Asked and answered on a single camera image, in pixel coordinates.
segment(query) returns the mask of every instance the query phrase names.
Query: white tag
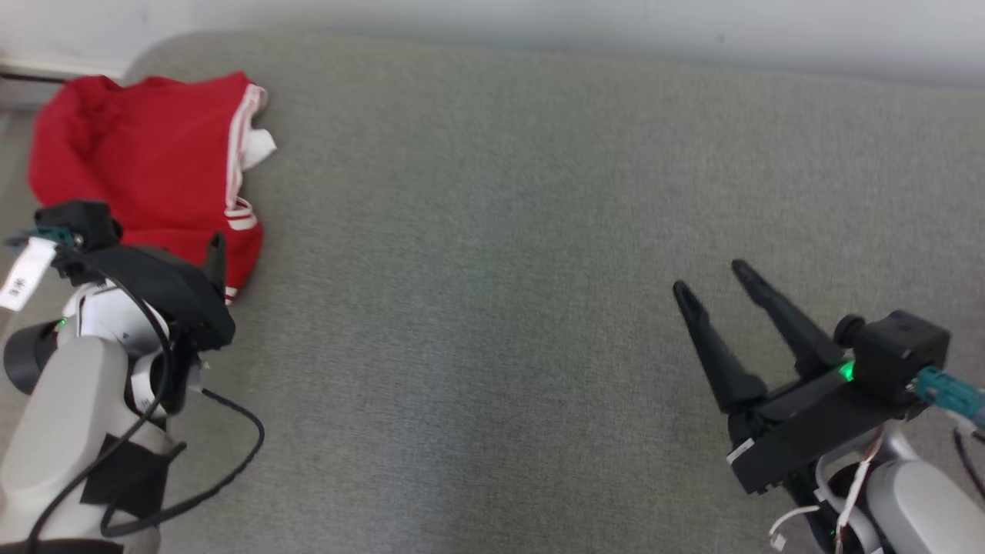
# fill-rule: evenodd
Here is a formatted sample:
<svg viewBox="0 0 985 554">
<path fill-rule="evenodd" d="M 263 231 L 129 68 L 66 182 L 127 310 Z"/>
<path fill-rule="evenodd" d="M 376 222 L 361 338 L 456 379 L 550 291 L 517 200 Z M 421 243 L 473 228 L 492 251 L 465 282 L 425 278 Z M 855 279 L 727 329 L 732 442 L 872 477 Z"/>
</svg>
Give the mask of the white tag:
<svg viewBox="0 0 985 554">
<path fill-rule="evenodd" d="M 787 545 L 787 538 L 780 533 L 776 533 L 769 537 L 769 545 L 773 547 L 773 550 L 781 552 L 783 551 L 783 547 Z"/>
<path fill-rule="evenodd" d="M 751 449 L 754 444 L 755 442 L 752 439 L 747 439 L 744 443 L 739 445 L 738 448 L 732 450 L 732 453 L 725 456 L 725 461 L 729 462 L 729 465 L 732 465 L 733 461 L 735 461 L 739 456 L 745 453 L 746 450 Z"/>
<path fill-rule="evenodd" d="M 243 149 L 243 170 L 252 169 L 263 162 L 277 150 L 274 137 L 267 129 L 250 129 L 246 132 L 246 144 Z"/>
<path fill-rule="evenodd" d="M 0 289 L 0 307 L 14 312 L 23 310 L 54 258 L 54 242 L 39 237 L 28 239 L 28 246 L 17 257 Z"/>
</svg>

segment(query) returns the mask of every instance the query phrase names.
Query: gray fabric surface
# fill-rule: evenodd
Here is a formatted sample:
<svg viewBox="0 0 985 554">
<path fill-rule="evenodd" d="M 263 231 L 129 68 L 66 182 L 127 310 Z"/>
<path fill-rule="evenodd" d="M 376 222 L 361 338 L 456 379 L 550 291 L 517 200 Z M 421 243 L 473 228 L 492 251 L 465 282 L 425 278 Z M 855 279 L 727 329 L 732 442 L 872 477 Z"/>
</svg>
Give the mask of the gray fabric surface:
<svg viewBox="0 0 985 554">
<path fill-rule="evenodd" d="M 268 442 L 163 552 L 768 551 L 791 503 L 735 482 L 670 294 L 787 381 L 734 257 L 828 329 L 920 313 L 985 382 L 985 95 L 318 34 L 185 36 L 129 78 L 239 69 L 280 150 L 206 381 Z M 910 426 L 969 489 L 949 428 Z M 174 430 L 172 501 L 253 440 L 204 401 Z"/>
</svg>

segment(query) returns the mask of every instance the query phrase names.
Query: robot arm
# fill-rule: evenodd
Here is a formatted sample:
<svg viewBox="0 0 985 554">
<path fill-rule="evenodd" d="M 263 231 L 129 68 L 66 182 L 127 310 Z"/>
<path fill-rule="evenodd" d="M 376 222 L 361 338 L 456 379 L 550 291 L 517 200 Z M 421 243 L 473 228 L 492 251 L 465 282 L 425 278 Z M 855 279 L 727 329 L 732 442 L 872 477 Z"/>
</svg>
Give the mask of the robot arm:
<svg viewBox="0 0 985 554">
<path fill-rule="evenodd" d="M 893 312 L 868 324 L 847 316 L 831 340 L 745 261 L 735 260 L 732 268 L 793 351 L 799 375 L 768 391 L 729 350 L 688 285 L 675 283 L 705 376 L 728 417 L 733 450 L 727 461 L 746 492 L 782 486 L 800 507 L 791 514 L 805 515 L 824 552 L 982 551 L 985 514 L 921 460 L 900 431 L 902 421 L 932 403 L 927 382 L 944 390 L 939 369 L 950 334 Z M 855 358 L 845 358 L 844 348 L 853 348 Z M 966 388 L 948 391 L 939 394 L 948 407 L 960 405 L 968 414 L 980 408 Z M 851 452 L 863 461 L 825 481 L 823 471 Z"/>
<path fill-rule="evenodd" d="M 0 465 L 0 554 L 157 552 L 158 523 L 218 493 L 263 442 L 255 416 L 203 390 L 250 418 L 260 438 L 219 485 L 162 510 L 167 467 L 185 448 L 166 418 L 194 385 L 199 352 L 235 333 L 225 243 L 217 235 L 199 268 L 121 245 L 102 203 L 61 204 L 34 220 L 32 241 L 56 244 L 51 266 L 81 288 L 65 318 L 21 329 L 4 349 L 8 377 L 31 398 Z"/>
</svg>

